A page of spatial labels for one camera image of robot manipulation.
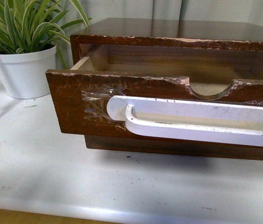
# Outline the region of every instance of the dark wood surface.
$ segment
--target dark wood surface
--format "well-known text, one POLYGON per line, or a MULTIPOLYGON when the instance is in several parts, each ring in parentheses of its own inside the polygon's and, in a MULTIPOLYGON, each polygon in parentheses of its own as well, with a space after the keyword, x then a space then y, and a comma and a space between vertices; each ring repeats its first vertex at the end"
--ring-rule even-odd
POLYGON ((79 43, 263 51, 263 27, 243 22, 108 18, 71 36, 79 43))
MULTIPOLYGON (((237 22, 106 19, 71 37, 74 63, 98 44, 263 51, 263 27, 237 22)), ((221 93, 194 92, 189 77, 132 72, 49 70, 47 79, 63 133, 85 135, 90 148, 263 160, 263 148, 145 137, 113 121, 113 95, 263 106, 263 80, 234 79, 221 93)))
MULTIPOLYGON (((184 80, 176 81, 176 79, 122 75, 117 72, 48 70, 47 79, 61 131, 160 140, 160 138, 133 134, 126 130, 124 122, 111 120, 106 111, 108 100, 113 95, 201 100, 191 92, 186 77, 184 80)), ((263 106, 263 81, 252 83, 251 80, 246 82, 234 80, 225 93, 226 95, 221 98, 222 103, 263 106)))
POLYGON ((127 152, 262 160, 263 148, 194 141, 160 141, 85 135, 87 148, 127 152))

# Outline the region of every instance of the white table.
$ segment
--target white table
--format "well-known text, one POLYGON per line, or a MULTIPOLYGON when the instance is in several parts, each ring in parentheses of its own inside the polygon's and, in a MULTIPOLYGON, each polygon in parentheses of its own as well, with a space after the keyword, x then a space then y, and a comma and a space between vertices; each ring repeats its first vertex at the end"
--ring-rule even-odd
POLYGON ((87 149, 50 95, 0 83, 0 209, 126 224, 263 224, 263 161, 87 149))

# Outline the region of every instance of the white handle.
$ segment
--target white handle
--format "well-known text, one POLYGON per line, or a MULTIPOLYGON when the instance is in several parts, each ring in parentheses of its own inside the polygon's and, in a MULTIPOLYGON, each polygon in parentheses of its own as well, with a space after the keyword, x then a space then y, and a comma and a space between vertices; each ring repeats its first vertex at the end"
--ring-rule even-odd
POLYGON ((115 98, 110 99, 108 103, 107 110, 109 115, 112 119, 115 118, 116 120, 125 120, 126 128, 130 132, 138 135, 263 147, 263 123, 256 124, 256 126, 258 126, 260 130, 234 128, 228 127, 228 125, 224 126, 226 124, 226 118, 228 118, 228 124, 236 124, 242 121, 249 124, 252 123, 253 120, 257 121, 261 118, 263 120, 263 107, 222 105, 217 103, 181 100, 173 101, 154 98, 151 99, 119 96, 116 96, 115 98), (172 112, 172 114, 179 114, 179 120, 181 120, 181 122, 176 123, 155 120, 151 121, 139 119, 134 116, 134 113, 141 115, 143 114, 143 112, 146 111, 147 113, 147 111, 149 111, 148 114, 151 114, 151 117, 153 117, 154 114, 159 114, 158 110, 166 112, 169 110, 172 112), (188 116, 186 116, 186 118, 184 119, 183 115, 188 115, 189 113, 191 113, 190 110, 194 110, 193 113, 200 113, 203 116, 203 119, 197 117, 189 118, 188 116), (207 116, 205 112, 208 112, 209 118, 205 118, 205 116, 207 116), (221 126, 219 126, 218 124, 195 124, 195 122, 194 124, 191 124, 191 119, 200 119, 202 120, 202 122, 208 119, 210 121, 219 120, 221 126))

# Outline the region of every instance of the white pot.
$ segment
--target white pot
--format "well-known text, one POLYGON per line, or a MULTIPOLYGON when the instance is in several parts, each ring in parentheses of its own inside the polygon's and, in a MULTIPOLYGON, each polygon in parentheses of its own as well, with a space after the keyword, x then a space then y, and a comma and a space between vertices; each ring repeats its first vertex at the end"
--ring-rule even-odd
POLYGON ((0 55, 0 80, 7 94, 17 99, 50 93, 45 72, 56 68, 56 46, 33 53, 0 55))

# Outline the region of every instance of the wooden box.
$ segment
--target wooden box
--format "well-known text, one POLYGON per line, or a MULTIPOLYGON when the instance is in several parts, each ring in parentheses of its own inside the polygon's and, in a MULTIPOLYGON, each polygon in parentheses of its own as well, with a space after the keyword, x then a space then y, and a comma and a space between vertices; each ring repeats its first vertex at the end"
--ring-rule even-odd
POLYGON ((107 112, 113 96, 263 107, 263 27, 103 20, 70 37, 74 67, 48 70, 61 131, 88 148, 263 160, 263 147, 147 137, 107 112))

